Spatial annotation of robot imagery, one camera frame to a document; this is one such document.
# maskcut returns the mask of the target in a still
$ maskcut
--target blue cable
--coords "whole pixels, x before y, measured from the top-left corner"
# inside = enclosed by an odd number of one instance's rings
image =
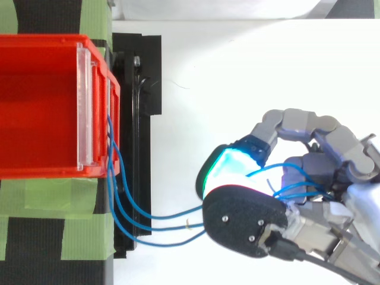
[[[112,191],[111,191],[111,181],[110,181],[110,177],[109,177],[109,173],[110,171],[112,172],[112,177],[113,177],[113,186],[116,185],[116,178],[115,178],[115,170],[113,168],[113,165],[112,165],[112,153],[113,153],[113,146],[116,145],[114,140],[113,140],[113,130],[111,129],[110,131],[110,141],[112,141],[113,143],[110,144],[110,148],[109,148],[109,163],[108,163],[108,167],[107,167],[107,190],[108,190],[108,198],[109,198],[109,205],[110,205],[110,210],[111,210],[111,213],[112,213],[112,217],[116,223],[116,225],[118,226],[118,228],[122,231],[122,233],[124,233],[127,237],[129,237],[130,239],[132,239],[133,241],[135,242],[139,242],[139,243],[142,243],[144,245],[150,245],[150,246],[155,246],[155,247],[160,247],[160,248],[169,248],[169,247],[175,247],[175,246],[182,246],[182,245],[186,245],[187,243],[189,242],[192,242],[193,240],[197,239],[198,237],[202,236],[206,231],[203,230],[201,231],[200,233],[196,234],[195,236],[193,236],[192,238],[188,239],[188,240],[185,240],[183,242],[179,242],[179,243],[171,243],[171,244],[167,244],[167,245],[163,245],[163,244],[158,244],[158,243],[151,243],[151,242],[145,242],[143,240],[139,240],[137,239],[136,237],[134,237],[132,234],[130,234],[126,229],[124,229],[123,225],[121,225],[119,219],[117,218],[116,216],[116,213],[115,213],[115,210],[113,208],[113,199],[112,199]],[[116,197],[118,196],[118,191],[117,191],[117,186],[116,186],[116,189],[115,187],[113,188],[114,189],[114,193],[116,193]]]
[[[112,126],[112,121],[111,121],[111,118],[108,116],[108,123],[110,125],[110,129],[112,130],[113,126]],[[110,131],[110,137],[113,137],[113,131]],[[148,219],[153,219],[153,220],[169,220],[169,219],[173,219],[173,218],[178,218],[178,217],[182,217],[184,215],[187,215],[187,214],[190,214],[190,213],[193,213],[195,211],[198,211],[200,209],[202,209],[202,206],[198,206],[198,207],[195,207],[195,208],[192,208],[190,210],[187,210],[187,211],[183,211],[183,212],[180,212],[180,213],[177,213],[177,214],[174,214],[174,215],[170,215],[170,216],[152,216],[151,214],[145,212],[143,209],[141,209],[137,204],[136,202],[134,201],[130,191],[129,191],[129,188],[128,188],[128,184],[126,182],[126,176],[125,176],[125,168],[124,168],[124,161],[123,161],[123,158],[122,158],[122,155],[121,155],[121,152],[118,148],[118,146],[116,145],[115,142],[112,143],[113,144],[113,147],[115,148],[118,156],[119,156],[119,160],[120,160],[120,168],[121,168],[121,175],[122,175],[122,180],[123,180],[123,186],[124,186],[124,191],[126,193],[126,196],[128,197],[128,200],[129,202],[132,204],[132,206],[141,214],[143,215],[144,217],[148,218]]]
[[[117,145],[115,143],[115,140],[113,138],[113,131],[110,131],[109,138],[110,138],[110,142],[111,142],[110,148],[109,148],[109,154],[110,154],[109,155],[109,160],[112,161],[113,149],[114,149],[115,146],[117,147]],[[119,196],[118,186],[117,186],[117,183],[116,183],[115,170],[114,170],[112,164],[111,164],[111,167],[108,167],[108,171],[112,172],[113,190],[114,190],[114,193],[115,193],[116,203],[117,203],[117,205],[119,207],[119,210],[120,210],[121,214],[123,215],[123,217],[125,219],[127,219],[134,226],[137,226],[137,227],[139,227],[140,229],[143,229],[143,230],[156,231],[156,232],[165,232],[165,231],[168,231],[168,230],[193,229],[195,227],[202,227],[203,226],[203,224],[200,223],[200,224],[190,224],[190,225],[187,225],[187,226],[153,228],[153,227],[148,227],[148,226],[145,226],[143,224],[140,224],[140,223],[136,222],[135,220],[133,220],[132,218],[130,218],[130,216],[125,212],[125,210],[123,208],[123,205],[120,202],[120,196]]]
[[[273,193],[273,197],[279,196],[280,194],[282,194],[284,192],[287,192],[287,191],[289,191],[291,189],[294,189],[294,188],[297,188],[297,187],[300,187],[300,186],[314,186],[316,188],[321,188],[321,186],[318,185],[317,183],[313,183],[313,182],[299,182],[299,183],[296,183],[296,184],[285,186],[281,190]]]
[[[145,242],[143,240],[140,240],[140,239],[137,239],[136,237],[134,237],[126,229],[124,229],[123,225],[120,224],[120,221],[119,221],[118,217],[116,216],[115,210],[113,208],[112,192],[111,192],[111,187],[112,186],[111,186],[110,177],[109,177],[109,172],[110,172],[110,169],[112,169],[112,168],[113,168],[113,166],[112,166],[112,160],[110,160],[109,161],[109,166],[107,168],[107,188],[108,188],[108,197],[109,197],[109,207],[110,207],[111,214],[112,214],[112,217],[113,217],[116,225],[122,231],[122,233],[125,234],[127,237],[129,237],[131,240],[133,240],[135,242],[138,242],[138,243],[141,243],[143,245],[155,246],[155,247],[158,247],[158,248],[172,248],[172,247],[175,247],[175,246],[186,245],[187,243],[192,242],[193,240],[195,240],[198,237],[202,236],[206,232],[205,230],[203,230],[203,231],[201,231],[200,233],[197,233],[195,236],[193,236],[192,238],[190,238],[188,240],[185,240],[185,241],[179,242],[179,243],[170,243],[170,244],[166,244],[166,245],[159,244],[159,243]]]
[[[125,210],[123,208],[123,205],[120,202],[118,186],[116,184],[116,179],[115,179],[115,170],[113,169],[113,167],[111,167],[110,170],[112,172],[113,191],[115,193],[116,203],[117,203],[117,205],[119,207],[119,210],[120,210],[121,214],[123,215],[123,217],[125,219],[127,219],[134,226],[137,226],[137,227],[139,227],[140,229],[143,229],[143,230],[156,231],[156,232],[165,232],[165,231],[168,231],[168,230],[184,230],[184,229],[193,229],[193,228],[196,228],[196,227],[203,227],[203,223],[200,223],[200,224],[190,224],[188,226],[154,228],[154,227],[144,226],[143,224],[140,224],[140,223],[136,222],[135,220],[133,220],[132,218],[130,218],[130,216],[125,212]]]
[[[253,175],[259,174],[259,173],[261,173],[263,171],[267,171],[267,170],[270,170],[270,169],[276,168],[276,167],[292,167],[294,169],[297,169],[304,177],[307,178],[308,181],[313,182],[313,179],[311,179],[311,177],[301,167],[299,167],[298,165],[296,165],[294,163],[276,163],[276,164],[272,164],[272,165],[269,165],[269,166],[265,166],[262,169],[259,169],[259,170],[256,170],[254,172],[251,172],[250,174],[247,174],[246,176],[247,177],[251,177]]]
[[[317,196],[317,195],[323,195],[329,199],[333,199],[332,196],[326,194],[326,193],[323,193],[323,192],[320,192],[320,191],[317,191],[317,192],[307,192],[307,193],[298,193],[298,194],[291,194],[291,195],[286,195],[286,196],[282,196],[282,197],[278,197],[279,200],[285,200],[285,199],[294,199],[294,198],[304,198],[304,197],[312,197],[312,196]]]

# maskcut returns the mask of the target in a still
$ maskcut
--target red plastic bin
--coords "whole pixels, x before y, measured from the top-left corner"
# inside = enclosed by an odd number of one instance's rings
[[[119,145],[120,86],[87,36],[0,35],[0,179],[105,177],[108,114]]]

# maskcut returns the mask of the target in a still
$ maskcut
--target green tape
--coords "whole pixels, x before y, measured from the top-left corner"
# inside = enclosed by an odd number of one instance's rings
[[[373,0],[373,5],[375,7],[375,19],[380,18],[380,0]]]
[[[41,219],[90,219],[97,179],[3,180],[0,216]]]
[[[18,21],[13,0],[0,0],[0,34],[17,34]]]
[[[80,34],[105,40],[112,50],[112,12],[107,0],[82,0]]]
[[[8,237],[8,217],[0,217],[0,261],[5,261]]]
[[[61,260],[106,260],[114,253],[111,213],[65,220]]]

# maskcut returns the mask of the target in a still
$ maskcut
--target white background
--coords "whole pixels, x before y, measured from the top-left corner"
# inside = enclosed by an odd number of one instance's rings
[[[162,35],[163,114],[151,122],[153,214],[200,205],[194,184],[205,159],[248,134],[270,109],[332,115],[359,138],[379,133],[379,21],[120,21],[114,31]],[[303,153],[302,145],[280,141],[268,163]],[[268,173],[277,187],[280,175]],[[201,213],[189,221],[201,221]],[[195,232],[143,239],[169,243]],[[208,236],[175,249],[139,245],[115,261],[115,285],[277,283],[348,284],[304,262],[236,254]]]

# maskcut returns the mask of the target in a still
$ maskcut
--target black metal bracket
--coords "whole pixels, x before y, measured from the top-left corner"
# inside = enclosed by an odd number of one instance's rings
[[[128,188],[135,202],[151,212],[150,116],[162,112],[161,37],[140,34],[113,34],[113,74],[121,86],[120,151],[125,163]],[[116,178],[121,203],[135,221],[151,226],[151,220],[129,203],[121,176]],[[122,225],[134,236],[150,235],[128,223],[116,209]],[[115,225],[114,258],[125,258],[136,244]]]

